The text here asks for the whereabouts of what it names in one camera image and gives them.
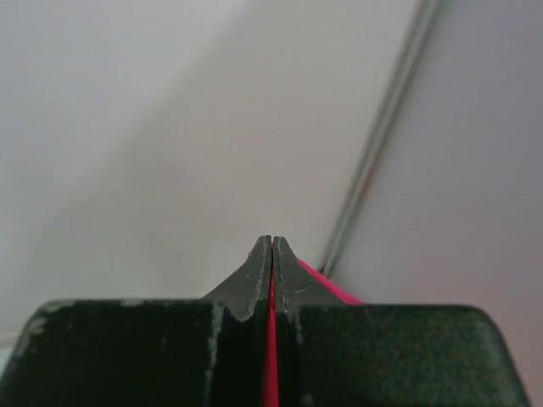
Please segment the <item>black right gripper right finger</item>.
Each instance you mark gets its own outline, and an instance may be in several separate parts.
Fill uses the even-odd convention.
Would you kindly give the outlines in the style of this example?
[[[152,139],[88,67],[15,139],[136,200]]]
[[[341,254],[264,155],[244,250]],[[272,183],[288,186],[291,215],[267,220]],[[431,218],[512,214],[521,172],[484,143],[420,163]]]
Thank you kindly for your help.
[[[526,406],[500,330],[463,305],[347,304],[273,240],[282,406]]]

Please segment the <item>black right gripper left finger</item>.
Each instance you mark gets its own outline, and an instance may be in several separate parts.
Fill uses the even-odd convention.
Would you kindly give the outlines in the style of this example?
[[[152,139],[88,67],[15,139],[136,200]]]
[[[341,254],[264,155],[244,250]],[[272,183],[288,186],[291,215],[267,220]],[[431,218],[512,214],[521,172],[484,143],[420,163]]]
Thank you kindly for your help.
[[[11,406],[257,406],[272,240],[200,299],[62,299],[26,322]]]

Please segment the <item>magenta t shirt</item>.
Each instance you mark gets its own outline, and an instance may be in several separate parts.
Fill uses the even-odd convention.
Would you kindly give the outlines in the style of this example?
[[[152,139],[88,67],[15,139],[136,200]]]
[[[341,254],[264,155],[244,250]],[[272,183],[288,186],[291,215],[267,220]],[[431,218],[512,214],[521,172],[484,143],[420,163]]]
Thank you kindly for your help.
[[[295,258],[296,266],[294,270],[301,271],[302,277],[308,277],[310,284],[316,284],[320,297],[330,297],[338,300],[342,305],[362,305],[363,301],[347,293],[342,288],[335,285],[323,274],[311,268],[306,262]],[[279,326],[278,314],[280,307],[279,298],[283,295],[283,289],[280,287],[279,280],[282,276],[281,270],[277,268],[278,261],[273,260],[270,274],[270,286],[268,292],[268,309],[266,321],[266,356],[264,358],[262,390],[261,390],[261,405],[262,406],[283,406],[280,401],[281,389],[279,373],[279,356],[281,352],[278,350],[278,334],[277,327]]]

